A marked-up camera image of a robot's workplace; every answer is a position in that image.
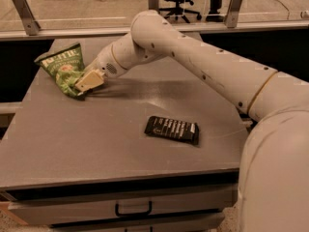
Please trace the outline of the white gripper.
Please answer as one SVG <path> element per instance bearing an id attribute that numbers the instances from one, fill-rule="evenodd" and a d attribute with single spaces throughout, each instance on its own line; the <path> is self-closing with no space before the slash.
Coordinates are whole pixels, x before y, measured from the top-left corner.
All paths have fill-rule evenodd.
<path id="1" fill-rule="evenodd" d="M 104 83 L 104 76 L 119 77 L 126 73 L 113 55 L 113 45 L 105 47 L 96 59 L 81 72 L 74 87 L 80 92 L 86 92 Z"/>

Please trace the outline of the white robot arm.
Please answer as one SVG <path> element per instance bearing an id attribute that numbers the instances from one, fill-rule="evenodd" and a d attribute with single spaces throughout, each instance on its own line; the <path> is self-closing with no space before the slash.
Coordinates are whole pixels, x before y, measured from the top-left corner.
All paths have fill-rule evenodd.
<path id="1" fill-rule="evenodd" d="M 308 232 L 309 83 L 192 39 L 145 11 L 75 86 L 88 91 L 160 56 L 182 64 L 257 123 L 240 161 L 238 232 Z"/>

